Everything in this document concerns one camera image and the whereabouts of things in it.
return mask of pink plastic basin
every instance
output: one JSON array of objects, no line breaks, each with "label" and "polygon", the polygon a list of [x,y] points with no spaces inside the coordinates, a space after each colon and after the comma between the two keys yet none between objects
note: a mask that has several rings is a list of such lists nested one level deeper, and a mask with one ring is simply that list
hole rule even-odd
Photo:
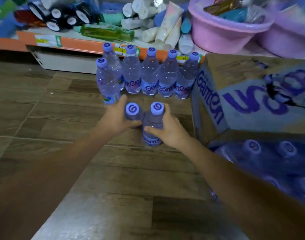
[{"label": "pink plastic basin", "polygon": [[267,31],[273,24],[266,13],[262,24],[237,23],[213,16],[203,11],[214,0],[190,0],[188,10],[192,15],[192,39],[200,48],[220,54],[235,54],[257,33]]},{"label": "pink plastic basin", "polygon": [[275,23],[267,32],[257,36],[259,44],[281,57],[305,59],[305,25],[279,13],[278,6],[279,3],[274,1],[266,7],[275,16]]}]

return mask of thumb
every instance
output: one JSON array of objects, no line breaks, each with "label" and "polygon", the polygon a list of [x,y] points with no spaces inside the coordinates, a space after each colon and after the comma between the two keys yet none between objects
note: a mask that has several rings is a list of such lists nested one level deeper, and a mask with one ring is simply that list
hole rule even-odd
[{"label": "thumb", "polygon": [[151,126],[146,126],[145,131],[148,132],[149,134],[153,134],[154,136],[157,136],[159,138],[161,137],[161,134],[163,132],[162,129],[156,129]]},{"label": "thumb", "polygon": [[130,127],[137,127],[139,125],[141,125],[141,121],[140,120],[127,120],[126,121],[126,126],[127,128],[130,128]]}]

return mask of person's left arm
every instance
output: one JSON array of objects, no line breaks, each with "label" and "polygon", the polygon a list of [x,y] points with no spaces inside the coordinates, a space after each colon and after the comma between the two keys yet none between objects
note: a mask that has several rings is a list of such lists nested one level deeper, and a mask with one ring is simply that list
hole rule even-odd
[{"label": "person's left arm", "polygon": [[127,128],[141,125],[125,120],[126,102],[123,95],[88,135],[0,184],[0,240],[30,240],[98,151]]}]

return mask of store shelf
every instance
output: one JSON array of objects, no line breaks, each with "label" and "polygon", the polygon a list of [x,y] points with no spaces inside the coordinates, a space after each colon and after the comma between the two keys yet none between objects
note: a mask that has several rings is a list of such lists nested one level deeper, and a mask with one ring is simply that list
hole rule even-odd
[{"label": "store shelf", "polygon": [[[67,32],[54,32],[48,28],[30,28],[27,31],[18,31],[17,32],[20,41],[25,45],[37,46],[36,34],[47,35],[47,36],[60,36],[62,47],[54,47],[59,49],[71,50],[71,51],[80,51],[94,54],[102,54],[102,45],[106,42],[100,39],[94,39],[82,36],[80,33],[75,32],[74,30],[68,30]],[[135,30],[135,39],[132,42],[123,42],[116,41],[117,45],[128,45],[132,44],[140,48],[139,58],[143,60],[147,55],[147,48],[150,46],[158,49],[157,58],[160,61],[164,61],[167,57],[168,51],[163,50],[162,46],[159,46],[152,43],[145,43],[141,39],[142,30]],[[195,46],[193,51],[199,52],[201,55],[205,56],[208,52],[202,50],[201,48]],[[255,56],[273,56],[269,52],[263,50],[256,43],[250,42],[245,46],[245,48],[238,53],[238,55],[255,55]]]},{"label": "store shelf", "polygon": [[0,38],[0,50],[28,52],[26,45],[19,40],[17,34],[11,38]]}]

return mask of person's right hand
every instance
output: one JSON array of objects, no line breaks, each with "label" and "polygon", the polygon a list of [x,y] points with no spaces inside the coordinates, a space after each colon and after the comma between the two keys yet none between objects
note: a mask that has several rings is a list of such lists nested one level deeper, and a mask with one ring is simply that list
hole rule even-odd
[{"label": "person's right hand", "polygon": [[170,114],[170,108],[168,104],[164,104],[165,113],[162,117],[164,123],[163,129],[156,129],[151,126],[146,126],[145,131],[159,137],[165,144],[170,147],[180,150],[181,145],[190,138],[190,135],[179,120]]}]

